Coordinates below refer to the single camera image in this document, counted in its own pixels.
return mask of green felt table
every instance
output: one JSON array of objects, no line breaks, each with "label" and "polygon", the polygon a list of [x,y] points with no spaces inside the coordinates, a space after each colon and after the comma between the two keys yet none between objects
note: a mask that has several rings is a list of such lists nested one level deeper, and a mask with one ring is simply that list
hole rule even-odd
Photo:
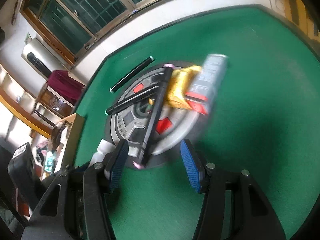
[{"label": "green felt table", "polygon": [[[77,108],[85,117],[75,165],[89,161],[104,137],[104,111],[121,91],[109,88],[148,56],[152,65],[207,54],[229,57],[209,128],[195,145],[208,161],[247,169],[260,184],[289,239],[320,193],[320,63],[280,21],[258,8],[193,17],[113,54]],[[108,208],[117,239],[191,239],[203,195],[181,159],[162,167],[125,168]]]}]

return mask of clothing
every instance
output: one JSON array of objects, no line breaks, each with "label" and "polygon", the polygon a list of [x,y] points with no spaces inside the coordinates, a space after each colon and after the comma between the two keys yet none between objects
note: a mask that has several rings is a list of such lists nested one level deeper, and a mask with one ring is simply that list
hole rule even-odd
[{"label": "clothing", "polygon": [[43,166],[44,157],[47,155],[48,140],[44,140],[36,145],[36,160]]},{"label": "clothing", "polygon": [[69,77],[66,70],[55,70],[47,80],[47,84],[71,104],[75,104],[81,96],[83,84]]}]

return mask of white wall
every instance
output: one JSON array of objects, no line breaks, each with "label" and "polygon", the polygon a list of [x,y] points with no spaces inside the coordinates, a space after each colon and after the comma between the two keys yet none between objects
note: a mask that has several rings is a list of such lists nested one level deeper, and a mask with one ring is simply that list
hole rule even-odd
[{"label": "white wall", "polygon": [[37,95],[45,80],[21,57],[27,33],[35,38],[36,31],[20,13],[14,25],[11,25],[15,2],[16,0],[7,0],[0,10],[0,26],[5,32],[5,41],[0,45],[0,63],[19,84]]},{"label": "white wall", "polygon": [[159,6],[135,17],[112,34],[108,34],[103,42],[86,55],[72,72],[74,75],[81,77],[83,81],[88,82],[107,55],[145,33],[201,12],[250,4],[260,4],[272,8],[270,0],[169,0],[166,3],[161,3]]}]

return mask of red marking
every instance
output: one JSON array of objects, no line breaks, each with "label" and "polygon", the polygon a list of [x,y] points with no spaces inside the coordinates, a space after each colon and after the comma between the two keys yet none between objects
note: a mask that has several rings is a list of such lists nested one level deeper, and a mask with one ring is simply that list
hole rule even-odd
[{"label": "red marking", "polygon": [[138,86],[136,86],[134,89],[133,89],[133,92],[136,94],[138,93],[141,89],[144,88],[144,85],[142,83],[140,83]]},{"label": "red marking", "polygon": [[203,100],[203,101],[208,101],[206,96],[197,94],[195,92],[187,92],[186,96],[197,98],[197,99],[200,99],[200,100]]},{"label": "red marking", "polygon": [[158,134],[162,134],[164,131],[170,128],[171,125],[172,125],[172,122],[169,120],[168,117],[166,117],[163,120],[158,121],[156,131]]},{"label": "red marking", "polygon": [[187,100],[187,102],[194,111],[196,111],[200,114],[208,114],[201,103],[189,101],[189,100]]}]

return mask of window frame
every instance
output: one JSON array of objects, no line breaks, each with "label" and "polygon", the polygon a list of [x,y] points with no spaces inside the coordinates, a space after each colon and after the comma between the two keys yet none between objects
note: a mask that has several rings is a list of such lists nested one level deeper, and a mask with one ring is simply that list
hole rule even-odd
[{"label": "window frame", "polygon": [[76,22],[92,37],[86,43],[86,45],[83,46],[76,54],[72,53],[64,44],[62,44],[62,42],[40,21],[41,14],[48,0],[43,0],[37,15],[35,15],[28,8],[29,1],[30,0],[22,0],[20,13],[36,30],[36,32],[44,39],[44,41],[48,43],[67,62],[67,65],[65,67],[68,69],[72,69],[79,59],[85,57],[85,54],[90,51],[91,46],[94,45],[96,41],[100,40],[114,27],[128,19],[133,10],[141,10],[144,7],[159,0],[142,0],[136,4],[132,0],[119,0],[126,7],[126,10],[96,33],[92,33],[61,0],[56,0],[63,7],[63,9],[66,10],[66,12],[71,15],[71,17],[76,20]]}]

